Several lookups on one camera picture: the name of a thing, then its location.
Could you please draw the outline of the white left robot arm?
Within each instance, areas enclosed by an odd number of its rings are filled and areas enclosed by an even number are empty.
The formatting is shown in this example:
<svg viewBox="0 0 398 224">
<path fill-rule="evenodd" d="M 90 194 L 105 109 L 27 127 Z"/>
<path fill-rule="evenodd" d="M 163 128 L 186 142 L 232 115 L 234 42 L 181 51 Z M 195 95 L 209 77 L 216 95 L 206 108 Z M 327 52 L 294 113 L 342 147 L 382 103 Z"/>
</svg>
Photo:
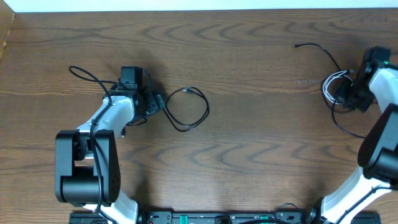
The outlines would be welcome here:
<svg viewBox="0 0 398 224">
<path fill-rule="evenodd" d="M 124 66 L 121 77 L 105 89 L 102 105 L 74 130 L 55 138 L 55 196 L 59 202 L 83 207 L 108 223 L 140 223 L 139 207 L 121 190 L 116 140 L 127 126 L 139 126 L 165 108 L 159 90 L 144 83 L 149 73 Z"/>
</svg>

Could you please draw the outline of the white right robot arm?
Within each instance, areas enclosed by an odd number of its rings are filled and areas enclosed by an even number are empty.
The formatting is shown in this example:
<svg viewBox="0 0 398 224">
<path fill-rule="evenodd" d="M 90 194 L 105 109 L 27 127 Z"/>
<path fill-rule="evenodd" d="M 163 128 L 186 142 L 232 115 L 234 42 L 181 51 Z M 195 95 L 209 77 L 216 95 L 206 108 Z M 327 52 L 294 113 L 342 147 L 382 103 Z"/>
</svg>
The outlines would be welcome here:
<svg viewBox="0 0 398 224">
<path fill-rule="evenodd" d="M 397 190 L 397 65 L 390 63 L 390 49 L 371 47 L 364 54 L 356 78 L 341 71 L 334 104 L 366 111 L 377 102 L 380 118 L 358 151 L 358 166 L 332 194 L 322 198 L 308 216 L 308 223 L 351 223 L 379 197 Z"/>
</svg>

